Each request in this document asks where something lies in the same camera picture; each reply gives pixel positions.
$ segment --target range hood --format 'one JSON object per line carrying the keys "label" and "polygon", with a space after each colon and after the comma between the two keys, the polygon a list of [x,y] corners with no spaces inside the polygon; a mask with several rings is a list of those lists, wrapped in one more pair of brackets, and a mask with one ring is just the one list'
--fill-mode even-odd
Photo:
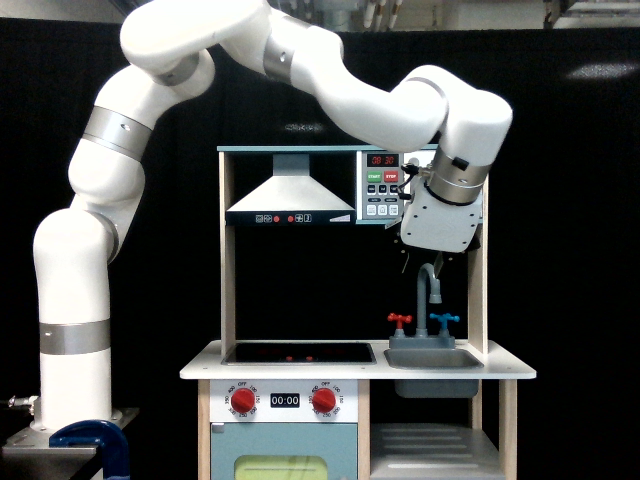
{"label": "range hood", "polygon": [[309,155],[273,156],[273,176],[226,212],[227,225],[335,225],[355,210],[309,174]]}

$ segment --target oven window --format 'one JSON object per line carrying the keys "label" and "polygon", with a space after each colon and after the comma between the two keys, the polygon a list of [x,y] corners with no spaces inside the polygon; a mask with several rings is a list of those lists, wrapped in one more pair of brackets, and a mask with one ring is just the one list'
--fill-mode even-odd
{"label": "oven window", "polygon": [[235,463],[235,480],[328,480],[320,457],[244,455]]}

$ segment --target ceiling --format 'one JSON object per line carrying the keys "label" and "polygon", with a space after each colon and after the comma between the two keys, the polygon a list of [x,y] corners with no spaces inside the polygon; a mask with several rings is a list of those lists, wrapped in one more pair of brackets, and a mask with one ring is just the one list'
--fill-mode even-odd
{"label": "ceiling", "polygon": [[[121,23],[151,0],[0,0],[0,16]],[[640,26],[640,0],[268,0],[334,31],[429,31]],[[367,21],[367,10],[372,15]]]}

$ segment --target stovetop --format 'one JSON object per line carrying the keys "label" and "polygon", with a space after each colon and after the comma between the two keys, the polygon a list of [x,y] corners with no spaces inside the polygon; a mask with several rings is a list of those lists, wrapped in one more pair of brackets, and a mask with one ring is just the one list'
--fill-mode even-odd
{"label": "stovetop", "polygon": [[223,365],[279,364],[374,364],[368,343],[238,343]]}

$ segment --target wooden frame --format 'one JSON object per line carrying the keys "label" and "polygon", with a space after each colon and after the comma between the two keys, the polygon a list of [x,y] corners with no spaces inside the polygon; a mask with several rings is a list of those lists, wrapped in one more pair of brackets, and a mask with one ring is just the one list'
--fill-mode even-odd
{"label": "wooden frame", "polygon": [[[233,165],[230,155],[220,152],[220,268],[221,344],[224,356],[236,340],[235,322],[235,230],[225,222],[233,194]],[[478,227],[480,248],[469,253],[468,339],[482,355],[489,349],[487,265],[489,194],[487,179],[483,189],[483,223]],[[499,455],[507,480],[517,477],[517,380],[500,380]],[[211,478],[209,380],[198,382],[198,478]],[[482,380],[478,394],[469,402],[471,428],[482,429]],[[358,381],[358,480],[370,478],[370,381]]]}

